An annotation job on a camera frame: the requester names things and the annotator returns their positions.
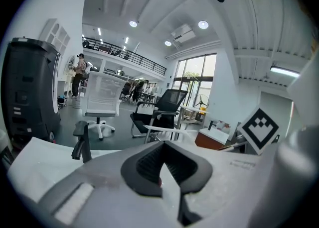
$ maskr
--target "fluorescent light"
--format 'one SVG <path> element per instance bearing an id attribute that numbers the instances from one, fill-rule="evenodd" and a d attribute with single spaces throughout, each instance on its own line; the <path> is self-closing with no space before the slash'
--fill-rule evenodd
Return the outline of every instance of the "fluorescent light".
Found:
<path id="1" fill-rule="evenodd" d="M 131 27 L 136 27 L 136 26 L 138 26 L 138 23 L 136 23 L 135 21 L 131 21 L 130 22 L 130 26 Z"/>
<path id="2" fill-rule="evenodd" d="M 284 74 L 287 76 L 291 76 L 294 78 L 299 77 L 299 73 L 295 72 L 295 71 L 290 71 L 290 70 L 286 70 L 283 68 L 279 68 L 279 67 L 271 67 L 270 69 L 271 72 L 276 72 L 276 73 L 280 73 L 280 74 Z"/>
<path id="3" fill-rule="evenodd" d="M 208 28 L 208 23 L 206 21 L 200 21 L 198 23 L 198 27 L 201 29 L 207 29 Z"/>

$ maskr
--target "large window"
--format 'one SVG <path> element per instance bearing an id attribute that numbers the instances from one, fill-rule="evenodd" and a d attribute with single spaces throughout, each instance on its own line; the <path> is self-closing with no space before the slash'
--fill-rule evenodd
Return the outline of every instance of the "large window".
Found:
<path id="1" fill-rule="evenodd" d="M 187 90 L 183 105 L 193 107 L 199 102 L 199 95 L 206 102 L 209 98 L 215 72 L 216 54 L 179 61 L 172 89 Z"/>

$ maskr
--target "black railing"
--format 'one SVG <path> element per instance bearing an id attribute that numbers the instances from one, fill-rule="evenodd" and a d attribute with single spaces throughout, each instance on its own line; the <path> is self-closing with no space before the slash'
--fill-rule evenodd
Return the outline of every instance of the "black railing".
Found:
<path id="1" fill-rule="evenodd" d="M 102 44 L 100 40 L 91 39 L 91 38 L 83 38 L 83 37 L 82 37 L 82 45 L 84 48 L 93 49 L 96 51 L 108 53 L 110 55 L 118 56 L 120 58 L 123 58 L 124 60 L 139 64 L 161 75 L 165 75 L 165 72 L 166 72 L 165 67 L 137 53 L 133 53 L 130 50 L 123 50 L 122 47 L 119 47 L 117 45 L 113 45 L 107 42 L 103 42 Z"/>

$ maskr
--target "black tower unit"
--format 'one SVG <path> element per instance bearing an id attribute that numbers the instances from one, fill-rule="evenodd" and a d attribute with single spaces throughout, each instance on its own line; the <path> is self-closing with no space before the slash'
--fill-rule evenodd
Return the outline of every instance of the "black tower unit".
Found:
<path id="1" fill-rule="evenodd" d="M 57 76 L 60 54 L 45 41 L 13 38 L 2 69 L 1 102 L 8 134 L 27 143 L 50 140 L 60 123 Z"/>

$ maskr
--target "air conditioner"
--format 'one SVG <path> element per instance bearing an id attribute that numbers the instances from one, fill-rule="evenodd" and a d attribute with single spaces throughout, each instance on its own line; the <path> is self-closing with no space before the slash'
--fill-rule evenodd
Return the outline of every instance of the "air conditioner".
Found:
<path id="1" fill-rule="evenodd" d="M 171 34 L 174 37 L 174 40 L 178 41 L 179 43 L 183 43 L 183 42 L 185 42 L 187 40 L 190 40 L 190 39 L 196 37 L 195 33 L 189 27 L 188 24 L 183 24 L 181 27 L 176 29 Z"/>

